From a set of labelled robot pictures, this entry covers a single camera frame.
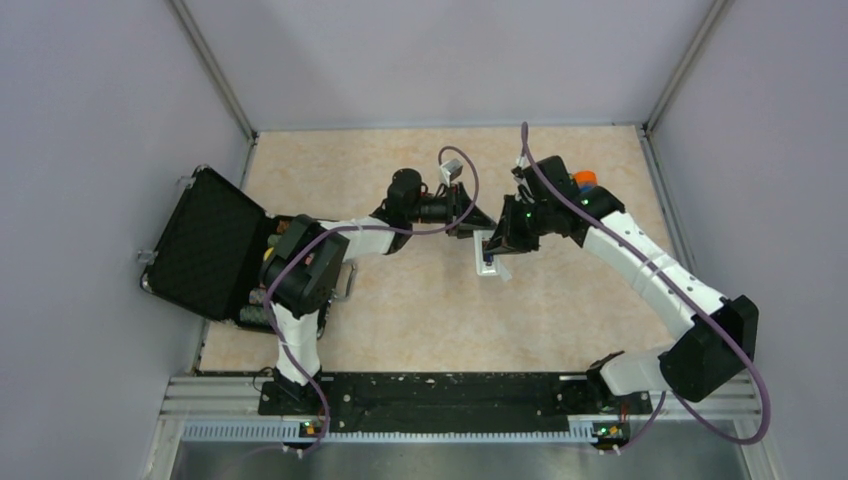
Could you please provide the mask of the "white remote control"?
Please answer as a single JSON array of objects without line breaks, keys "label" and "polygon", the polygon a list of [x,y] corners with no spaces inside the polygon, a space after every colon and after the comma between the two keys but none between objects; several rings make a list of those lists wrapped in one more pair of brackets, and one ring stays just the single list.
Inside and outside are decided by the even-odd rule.
[{"label": "white remote control", "polygon": [[475,271],[480,277],[499,275],[496,258],[493,254],[486,252],[486,246],[493,233],[493,230],[475,230],[473,232]]}]

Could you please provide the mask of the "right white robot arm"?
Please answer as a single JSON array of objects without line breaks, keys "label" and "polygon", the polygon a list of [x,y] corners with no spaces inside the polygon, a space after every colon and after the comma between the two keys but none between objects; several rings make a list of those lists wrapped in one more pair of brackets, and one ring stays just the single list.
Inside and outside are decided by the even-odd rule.
[{"label": "right white robot arm", "polygon": [[530,253],[544,235],[569,238],[618,272],[674,340],[594,362],[586,385],[594,409],[612,412],[627,395],[648,390],[700,402],[753,359],[759,309],[751,299],[731,299],[703,284],[637,225],[616,196],[601,186],[581,186],[560,157],[537,163],[520,157],[512,174],[518,191],[505,196],[484,253]]}]

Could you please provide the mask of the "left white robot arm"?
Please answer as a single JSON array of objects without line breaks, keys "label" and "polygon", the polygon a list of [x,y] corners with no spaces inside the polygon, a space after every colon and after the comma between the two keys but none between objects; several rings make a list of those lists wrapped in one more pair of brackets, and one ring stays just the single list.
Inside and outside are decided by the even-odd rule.
[{"label": "left white robot arm", "polygon": [[442,184],[429,192],[418,171],[401,169],[370,215],[347,221],[298,215],[266,252],[259,280],[266,289],[263,311],[278,339],[272,375],[295,412],[308,413],[320,401],[315,382],[321,371],[319,323],[342,267],[363,256],[398,252],[416,224],[433,224],[457,238],[495,226],[462,184]]}]

